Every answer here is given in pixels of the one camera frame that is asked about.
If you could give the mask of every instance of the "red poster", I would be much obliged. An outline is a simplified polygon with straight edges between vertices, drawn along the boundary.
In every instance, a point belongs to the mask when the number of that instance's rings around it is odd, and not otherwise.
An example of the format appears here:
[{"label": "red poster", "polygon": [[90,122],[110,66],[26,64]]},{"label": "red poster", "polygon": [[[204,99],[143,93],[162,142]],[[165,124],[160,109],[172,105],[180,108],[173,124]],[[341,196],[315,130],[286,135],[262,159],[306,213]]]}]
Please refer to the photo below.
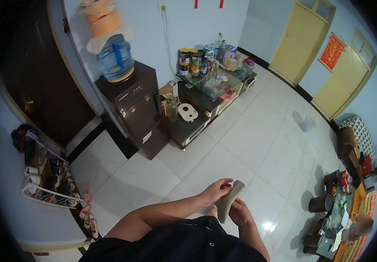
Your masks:
[{"label": "red poster", "polygon": [[343,53],[346,45],[338,39],[335,34],[331,33],[330,41],[328,42],[325,51],[322,53],[319,61],[330,71],[332,72],[334,66],[336,65],[340,55]]}]

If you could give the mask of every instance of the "blue water jug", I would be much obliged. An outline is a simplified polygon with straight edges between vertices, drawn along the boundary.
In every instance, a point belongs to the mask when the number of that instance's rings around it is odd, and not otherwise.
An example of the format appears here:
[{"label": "blue water jug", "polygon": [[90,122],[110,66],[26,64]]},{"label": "blue water jug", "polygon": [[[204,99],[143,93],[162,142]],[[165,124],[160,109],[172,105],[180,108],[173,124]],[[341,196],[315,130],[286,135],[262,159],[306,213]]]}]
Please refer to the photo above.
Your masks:
[{"label": "blue water jug", "polygon": [[119,82],[133,73],[134,60],[130,44],[122,34],[111,36],[97,55],[102,75],[109,82]]}]

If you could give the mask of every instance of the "black shirt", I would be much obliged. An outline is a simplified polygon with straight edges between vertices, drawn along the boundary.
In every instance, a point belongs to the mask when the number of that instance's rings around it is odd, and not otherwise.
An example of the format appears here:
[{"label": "black shirt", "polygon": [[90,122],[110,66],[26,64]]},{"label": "black shirt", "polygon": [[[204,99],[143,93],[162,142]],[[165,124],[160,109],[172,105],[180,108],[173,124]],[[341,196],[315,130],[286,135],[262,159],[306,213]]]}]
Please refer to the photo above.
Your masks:
[{"label": "black shirt", "polygon": [[86,261],[257,261],[267,260],[239,238],[226,234],[215,217],[183,219],[129,242],[103,238],[92,243]]}]

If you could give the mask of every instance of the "coffee table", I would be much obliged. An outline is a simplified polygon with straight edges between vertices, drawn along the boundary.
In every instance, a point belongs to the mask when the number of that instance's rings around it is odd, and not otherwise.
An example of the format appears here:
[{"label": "coffee table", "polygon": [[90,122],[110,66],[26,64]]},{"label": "coffee table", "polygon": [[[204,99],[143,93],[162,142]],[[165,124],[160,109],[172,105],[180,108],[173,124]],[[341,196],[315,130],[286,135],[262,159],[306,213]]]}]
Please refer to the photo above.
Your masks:
[{"label": "coffee table", "polygon": [[[337,170],[338,181],[341,179],[340,168]],[[336,234],[342,228],[341,221],[343,220],[344,209],[343,205],[347,202],[347,213],[350,217],[350,210],[353,204],[355,189],[350,186],[350,193],[344,193],[340,188],[337,190],[337,195],[334,199],[334,205],[332,206],[331,216],[329,217],[326,225],[325,234],[321,237],[316,253],[329,259],[333,259],[337,250],[330,251],[331,246],[334,244]]]}]

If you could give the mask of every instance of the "wire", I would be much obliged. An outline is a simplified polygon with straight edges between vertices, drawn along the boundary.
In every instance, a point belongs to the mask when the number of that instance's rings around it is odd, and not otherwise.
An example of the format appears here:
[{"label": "wire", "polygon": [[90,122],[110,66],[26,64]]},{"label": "wire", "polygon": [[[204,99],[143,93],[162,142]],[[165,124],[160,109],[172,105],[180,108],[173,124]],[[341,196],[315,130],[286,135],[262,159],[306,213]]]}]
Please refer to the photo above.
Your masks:
[{"label": "wire", "polygon": [[162,22],[164,24],[164,40],[165,40],[165,49],[167,50],[167,55],[168,55],[168,65],[170,66],[172,75],[175,76],[175,71],[171,65],[171,51],[170,51],[171,49],[170,49],[170,40],[168,38],[168,18],[167,18],[167,13],[166,13],[165,8],[162,9],[161,15],[162,15]]}]

